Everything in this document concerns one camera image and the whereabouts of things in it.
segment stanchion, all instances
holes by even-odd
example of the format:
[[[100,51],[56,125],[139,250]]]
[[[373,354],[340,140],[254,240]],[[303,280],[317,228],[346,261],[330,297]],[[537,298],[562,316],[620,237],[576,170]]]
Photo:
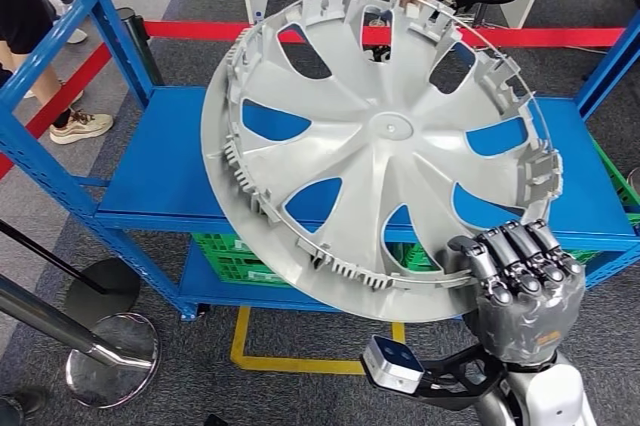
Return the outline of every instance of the stanchion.
[[[102,318],[128,311],[140,294],[140,277],[122,260],[98,261],[80,272],[2,219],[0,232],[75,278],[64,309],[83,326],[91,328]]]
[[[151,82],[154,86],[163,86],[165,81],[149,47],[149,36],[144,29],[144,20],[142,16],[137,15],[131,8],[119,8],[118,15],[127,28],[129,36],[131,37],[134,46],[138,51],[145,69],[151,78]]]
[[[130,401],[146,387],[160,361],[155,328],[139,314],[109,316],[90,331],[2,275],[0,311],[72,348],[66,383],[86,406],[105,409]]]

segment silver hubcap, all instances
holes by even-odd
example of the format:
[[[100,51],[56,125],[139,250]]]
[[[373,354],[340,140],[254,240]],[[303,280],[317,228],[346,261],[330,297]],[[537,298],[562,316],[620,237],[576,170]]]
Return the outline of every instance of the silver hubcap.
[[[383,11],[392,18],[391,57],[372,62],[362,51],[362,25],[365,13]],[[331,76],[296,71],[278,39],[292,26]],[[461,37],[452,12],[439,3],[301,0],[248,30],[218,68],[202,118],[205,166],[238,234],[307,294],[383,320],[468,311],[469,271],[446,243],[477,228],[460,219],[455,189],[520,210],[525,220],[546,217],[560,193],[562,165],[534,127],[530,93],[517,97],[506,84],[519,79],[513,61],[473,51]],[[468,66],[457,89],[445,94],[430,82],[457,48]],[[309,124],[285,140],[266,139],[247,126],[245,101]],[[468,139],[514,118],[525,134],[509,150],[481,155]],[[312,232],[287,207],[309,185],[336,178],[334,204]],[[408,271],[387,250],[384,230],[402,206],[435,271]]]

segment hand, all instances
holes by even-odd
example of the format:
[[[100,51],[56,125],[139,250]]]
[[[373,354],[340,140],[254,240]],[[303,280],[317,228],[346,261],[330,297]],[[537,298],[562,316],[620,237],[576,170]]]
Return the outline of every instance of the hand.
[[[449,247],[464,254],[478,279],[478,310],[465,322],[490,354],[528,366],[553,357],[574,325],[584,294],[584,267],[562,251],[543,220],[509,221]]]

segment hubcap center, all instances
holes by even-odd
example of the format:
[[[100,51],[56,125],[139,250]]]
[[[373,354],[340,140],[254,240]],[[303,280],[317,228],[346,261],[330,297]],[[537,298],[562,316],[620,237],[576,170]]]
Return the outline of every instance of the hubcap center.
[[[380,138],[402,141],[414,134],[408,119],[396,113],[382,113],[371,119],[371,128]]]

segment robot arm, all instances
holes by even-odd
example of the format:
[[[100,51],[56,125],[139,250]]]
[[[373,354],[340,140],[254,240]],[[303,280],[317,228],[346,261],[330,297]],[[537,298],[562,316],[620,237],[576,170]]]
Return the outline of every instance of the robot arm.
[[[583,265],[543,220],[510,221],[448,246],[478,280],[478,309],[465,323],[480,343],[439,361],[374,337],[362,357],[374,386],[431,405],[474,406],[488,426],[595,426],[580,372],[557,351],[576,321]],[[482,372],[469,366],[482,364]]]

